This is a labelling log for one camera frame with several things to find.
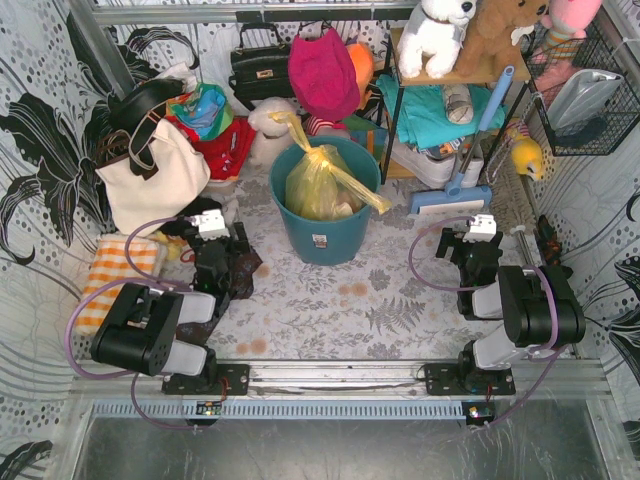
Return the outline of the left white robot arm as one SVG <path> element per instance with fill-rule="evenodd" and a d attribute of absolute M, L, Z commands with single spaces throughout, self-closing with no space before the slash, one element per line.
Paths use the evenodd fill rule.
<path fill-rule="evenodd" d="M 213 238 L 200 226 L 187 229 L 195 274 L 187 291 L 158 290 L 125 283 L 90 347 L 92 360 L 133 373 L 165 377 L 167 395 L 227 395 L 247 392 L 249 368 L 221 364 L 213 349 L 178 338 L 179 327 L 215 327 L 231 301 L 251 295 L 251 278 L 241 266 L 252 252 L 244 224 Z"/>

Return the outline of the yellow trash bag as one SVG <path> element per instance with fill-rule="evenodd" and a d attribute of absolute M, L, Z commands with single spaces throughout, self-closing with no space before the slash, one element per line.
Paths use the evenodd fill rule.
<path fill-rule="evenodd" d="M 297 115 L 279 111 L 269 117 L 285 124 L 294 142 L 304 152 L 286 178 L 285 206 L 289 211 L 309 220 L 334 221 L 357 213 L 365 204 L 380 214 L 391 208 L 390 200 L 355 178 L 335 146 L 313 146 Z"/>

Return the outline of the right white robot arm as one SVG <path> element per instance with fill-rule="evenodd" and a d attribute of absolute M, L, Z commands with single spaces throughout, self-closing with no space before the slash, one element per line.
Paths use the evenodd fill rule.
<path fill-rule="evenodd" d="M 481 240 L 469 236 L 445 228 L 436 256 L 447 257 L 459 270 L 458 310 L 465 319 L 502 324 L 468 342 L 455 361 L 427 367 L 427 392 L 510 396 L 516 393 L 511 364 L 545 360 L 581 342 L 586 319 L 561 267 L 501 266 L 502 233 Z"/>

